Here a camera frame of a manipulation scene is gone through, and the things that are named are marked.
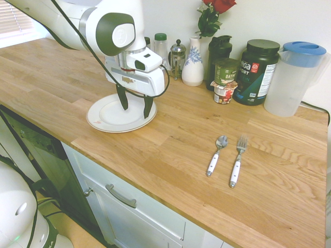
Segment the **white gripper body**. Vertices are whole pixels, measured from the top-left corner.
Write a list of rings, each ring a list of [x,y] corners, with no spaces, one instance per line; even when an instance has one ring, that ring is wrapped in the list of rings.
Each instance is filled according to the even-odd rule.
[[[119,67],[116,56],[106,56],[105,67],[122,86],[138,93],[156,96],[165,89],[164,74],[160,68],[151,72],[126,72]]]

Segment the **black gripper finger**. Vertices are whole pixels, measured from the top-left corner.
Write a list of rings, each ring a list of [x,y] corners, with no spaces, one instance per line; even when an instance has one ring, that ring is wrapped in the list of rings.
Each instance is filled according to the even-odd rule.
[[[146,119],[149,116],[151,108],[153,106],[153,97],[144,95],[143,99],[144,99],[143,114],[144,114],[144,118]]]
[[[126,88],[124,86],[121,86],[120,84],[116,84],[116,91],[117,91],[117,95],[119,97],[123,110],[124,111],[127,110],[128,109],[128,99],[126,96]]]

